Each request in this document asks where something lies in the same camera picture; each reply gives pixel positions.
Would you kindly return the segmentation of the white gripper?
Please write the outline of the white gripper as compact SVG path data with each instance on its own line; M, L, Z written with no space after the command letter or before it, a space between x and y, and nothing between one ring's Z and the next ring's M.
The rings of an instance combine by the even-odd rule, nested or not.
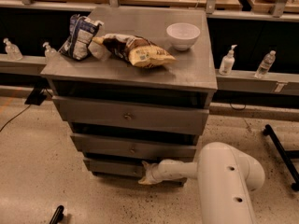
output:
M138 181L140 185L158 184L163 181L159 171L158 163L148 163L146 161L142 161L142 164L145 167L146 174Z

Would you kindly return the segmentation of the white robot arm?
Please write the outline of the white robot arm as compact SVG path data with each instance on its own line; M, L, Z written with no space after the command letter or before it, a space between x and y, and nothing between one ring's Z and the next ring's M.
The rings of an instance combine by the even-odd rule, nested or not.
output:
M265 181L262 165L239 149L213 142L193 162L144 162L141 185L181 178L198 183L202 224L257 224L249 194Z

